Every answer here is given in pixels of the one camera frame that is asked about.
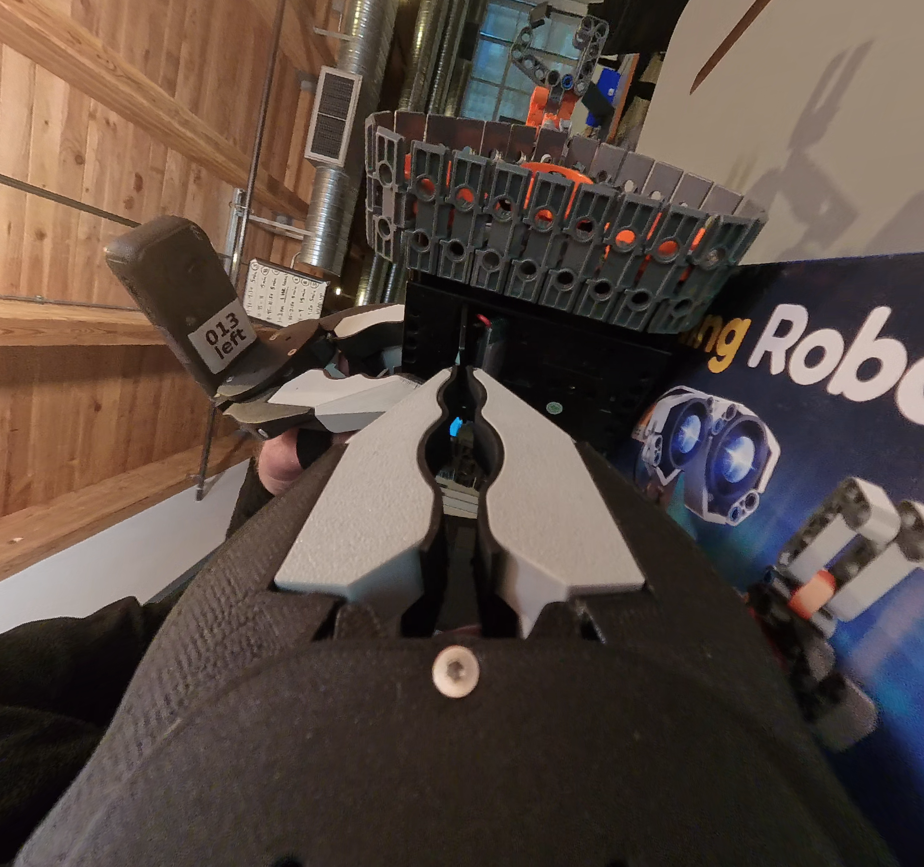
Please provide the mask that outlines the person's left forearm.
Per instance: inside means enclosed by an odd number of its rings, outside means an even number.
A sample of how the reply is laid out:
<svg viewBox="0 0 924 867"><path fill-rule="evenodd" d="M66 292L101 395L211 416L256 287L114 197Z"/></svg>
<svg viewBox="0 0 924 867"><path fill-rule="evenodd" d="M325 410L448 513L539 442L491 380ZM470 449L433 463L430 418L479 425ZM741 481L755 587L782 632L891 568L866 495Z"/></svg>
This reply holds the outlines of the person's left forearm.
<svg viewBox="0 0 924 867"><path fill-rule="evenodd" d="M159 600L121 598L83 618L24 623L1 636L1 862L85 766L144 654L204 562Z"/></svg>

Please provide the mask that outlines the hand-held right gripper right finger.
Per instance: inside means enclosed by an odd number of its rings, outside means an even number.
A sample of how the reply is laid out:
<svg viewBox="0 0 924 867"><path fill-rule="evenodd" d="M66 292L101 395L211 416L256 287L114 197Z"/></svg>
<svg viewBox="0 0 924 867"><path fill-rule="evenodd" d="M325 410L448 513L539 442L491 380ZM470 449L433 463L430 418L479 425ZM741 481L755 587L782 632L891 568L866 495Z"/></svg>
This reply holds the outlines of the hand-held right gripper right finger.
<svg viewBox="0 0 924 867"><path fill-rule="evenodd" d="M469 369L476 443L487 464L479 534L493 593L520 637L573 598L638 592L645 575L577 443L480 369Z"/></svg>

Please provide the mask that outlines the white wall vent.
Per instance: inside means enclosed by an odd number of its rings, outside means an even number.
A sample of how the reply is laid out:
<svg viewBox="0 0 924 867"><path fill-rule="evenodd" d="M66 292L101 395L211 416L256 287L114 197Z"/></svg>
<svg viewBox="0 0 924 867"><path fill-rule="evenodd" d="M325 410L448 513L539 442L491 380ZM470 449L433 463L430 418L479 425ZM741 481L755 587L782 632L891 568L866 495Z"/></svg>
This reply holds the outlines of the white wall vent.
<svg viewBox="0 0 924 867"><path fill-rule="evenodd" d="M363 78L324 65L318 77L308 123L304 157L342 168L353 132Z"/></svg>

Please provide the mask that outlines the person's left hand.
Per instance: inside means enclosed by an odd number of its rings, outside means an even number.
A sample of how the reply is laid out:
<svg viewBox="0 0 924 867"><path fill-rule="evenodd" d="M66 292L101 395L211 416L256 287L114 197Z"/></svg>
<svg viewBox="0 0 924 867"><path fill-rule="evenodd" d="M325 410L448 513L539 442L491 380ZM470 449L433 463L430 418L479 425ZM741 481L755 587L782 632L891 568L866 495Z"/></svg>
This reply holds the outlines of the person's left hand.
<svg viewBox="0 0 924 867"><path fill-rule="evenodd" d="M256 458L260 484L273 496L284 493L338 437L327 431L297 428L267 440Z"/></svg>

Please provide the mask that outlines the blue robot kit box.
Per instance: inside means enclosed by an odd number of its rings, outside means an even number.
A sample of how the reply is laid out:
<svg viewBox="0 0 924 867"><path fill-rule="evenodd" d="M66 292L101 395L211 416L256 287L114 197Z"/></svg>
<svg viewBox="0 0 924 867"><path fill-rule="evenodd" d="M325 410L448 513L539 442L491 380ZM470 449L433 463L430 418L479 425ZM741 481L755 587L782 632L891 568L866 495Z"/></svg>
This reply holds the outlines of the blue robot kit box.
<svg viewBox="0 0 924 867"><path fill-rule="evenodd" d="M839 779L923 844L922 252L743 267L614 457L745 599Z"/></svg>

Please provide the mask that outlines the silver ventilation duct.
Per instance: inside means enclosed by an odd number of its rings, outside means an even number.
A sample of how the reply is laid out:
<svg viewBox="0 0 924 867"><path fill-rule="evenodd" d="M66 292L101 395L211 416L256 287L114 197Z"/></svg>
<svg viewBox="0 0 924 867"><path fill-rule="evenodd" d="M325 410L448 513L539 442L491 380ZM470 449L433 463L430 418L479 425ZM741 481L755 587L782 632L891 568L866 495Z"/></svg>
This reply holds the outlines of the silver ventilation duct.
<svg viewBox="0 0 924 867"><path fill-rule="evenodd" d="M340 275L349 246L359 189L365 177L365 122L379 104L400 0L353 0L333 66L363 78L347 158L342 168L315 168L298 260Z"/></svg>

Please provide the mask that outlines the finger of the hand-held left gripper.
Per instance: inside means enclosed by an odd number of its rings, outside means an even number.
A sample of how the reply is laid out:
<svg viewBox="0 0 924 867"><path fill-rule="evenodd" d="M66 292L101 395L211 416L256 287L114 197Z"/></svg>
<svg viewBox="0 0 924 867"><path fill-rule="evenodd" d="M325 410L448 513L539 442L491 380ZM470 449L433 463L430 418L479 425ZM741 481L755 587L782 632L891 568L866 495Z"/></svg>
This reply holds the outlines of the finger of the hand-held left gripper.
<svg viewBox="0 0 924 867"><path fill-rule="evenodd" d="M376 304L330 315L331 367L400 367L406 307Z"/></svg>
<svg viewBox="0 0 924 867"><path fill-rule="evenodd" d="M374 422L389 429L422 429L419 384L401 375L332 378L324 371L308 371L287 381L271 396L271 404L307 412L292 427L332 434L359 432Z"/></svg>

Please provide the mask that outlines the white grid panel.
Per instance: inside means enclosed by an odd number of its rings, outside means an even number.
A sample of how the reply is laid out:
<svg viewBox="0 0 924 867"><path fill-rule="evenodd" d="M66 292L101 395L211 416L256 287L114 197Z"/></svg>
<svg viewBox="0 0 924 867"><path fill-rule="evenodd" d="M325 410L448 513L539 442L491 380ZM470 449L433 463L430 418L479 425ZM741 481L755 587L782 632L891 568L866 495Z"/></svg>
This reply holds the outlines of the white grid panel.
<svg viewBox="0 0 924 867"><path fill-rule="evenodd" d="M329 283L305 273L252 259L248 264L242 304L251 320L288 327L321 318Z"/></svg>

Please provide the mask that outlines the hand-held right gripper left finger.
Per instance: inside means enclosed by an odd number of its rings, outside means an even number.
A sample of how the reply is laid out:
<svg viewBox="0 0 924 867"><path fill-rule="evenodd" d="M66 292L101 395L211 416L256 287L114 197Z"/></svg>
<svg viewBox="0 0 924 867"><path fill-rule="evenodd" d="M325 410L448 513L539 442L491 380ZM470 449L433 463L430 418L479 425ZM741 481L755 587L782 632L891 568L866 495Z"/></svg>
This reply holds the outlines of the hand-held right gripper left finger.
<svg viewBox="0 0 924 867"><path fill-rule="evenodd" d="M424 445L444 421L444 369L346 445L274 583L372 608L409 608L424 594L422 554L442 508Z"/></svg>

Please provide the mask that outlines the tracked building-block toy robot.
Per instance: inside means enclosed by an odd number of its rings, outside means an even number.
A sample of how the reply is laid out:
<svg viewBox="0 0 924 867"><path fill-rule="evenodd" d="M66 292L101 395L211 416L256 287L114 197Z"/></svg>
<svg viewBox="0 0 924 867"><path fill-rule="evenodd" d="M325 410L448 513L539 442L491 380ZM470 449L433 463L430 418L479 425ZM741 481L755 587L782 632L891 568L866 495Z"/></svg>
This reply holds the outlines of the tracked building-block toy robot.
<svg viewBox="0 0 924 867"><path fill-rule="evenodd" d="M510 59L545 97L537 126L413 112L364 124L366 229L376 255L595 323L680 335L704 316L767 221L708 179L599 138L565 110L603 98L593 75L609 25L581 17L576 60L550 66L533 6Z"/></svg>

